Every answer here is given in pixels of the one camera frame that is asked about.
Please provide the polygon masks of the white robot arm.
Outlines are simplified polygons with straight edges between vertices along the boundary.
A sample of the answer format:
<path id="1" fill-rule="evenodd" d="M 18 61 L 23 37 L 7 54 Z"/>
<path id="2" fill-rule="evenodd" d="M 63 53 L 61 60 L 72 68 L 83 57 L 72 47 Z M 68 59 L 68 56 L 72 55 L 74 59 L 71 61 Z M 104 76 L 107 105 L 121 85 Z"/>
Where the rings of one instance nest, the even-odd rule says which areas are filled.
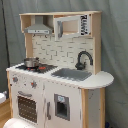
<path id="1" fill-rule="evenodd" d="M 32 128 L 32 125 L 23 120 L 12 118 L 7 122 L 7 128 Z"/>

